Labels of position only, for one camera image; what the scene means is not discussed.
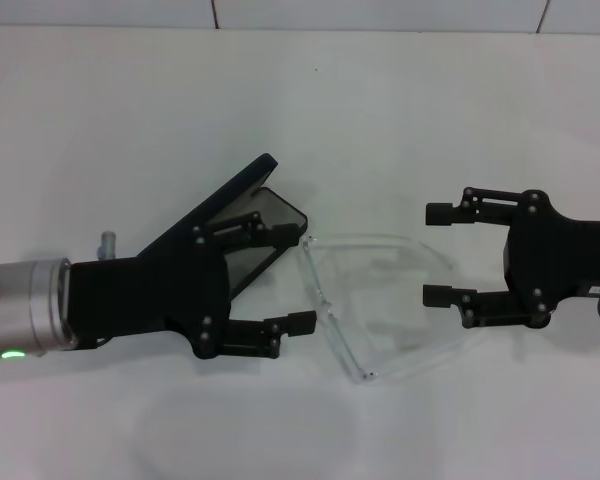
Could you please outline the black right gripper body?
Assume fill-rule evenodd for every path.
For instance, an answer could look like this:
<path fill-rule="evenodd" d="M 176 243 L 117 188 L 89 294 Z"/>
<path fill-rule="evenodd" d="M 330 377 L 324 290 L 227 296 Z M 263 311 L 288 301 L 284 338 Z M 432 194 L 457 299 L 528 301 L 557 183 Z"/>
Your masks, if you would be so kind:
<path fill-rule="evenodd" d="M 540 190 L 521 194 L 505 253 L 505 280 L 530 315 L 529 328 L 546 327 L 566 299 L 600 299 L 600 221 L 559 213 Z"/>

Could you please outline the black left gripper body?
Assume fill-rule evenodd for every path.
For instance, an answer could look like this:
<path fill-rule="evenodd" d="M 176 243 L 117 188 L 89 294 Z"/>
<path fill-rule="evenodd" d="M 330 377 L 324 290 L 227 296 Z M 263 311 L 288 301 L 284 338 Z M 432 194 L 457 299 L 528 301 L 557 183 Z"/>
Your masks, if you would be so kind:
<path fill-rule="evenodd" d="M 181 234 L 154 256 L 70 268 L 68 324 L 81 340 L 173 331 L 195 356 L 210 359 L 228 320 L 227 263 L 208 228 Z"/>

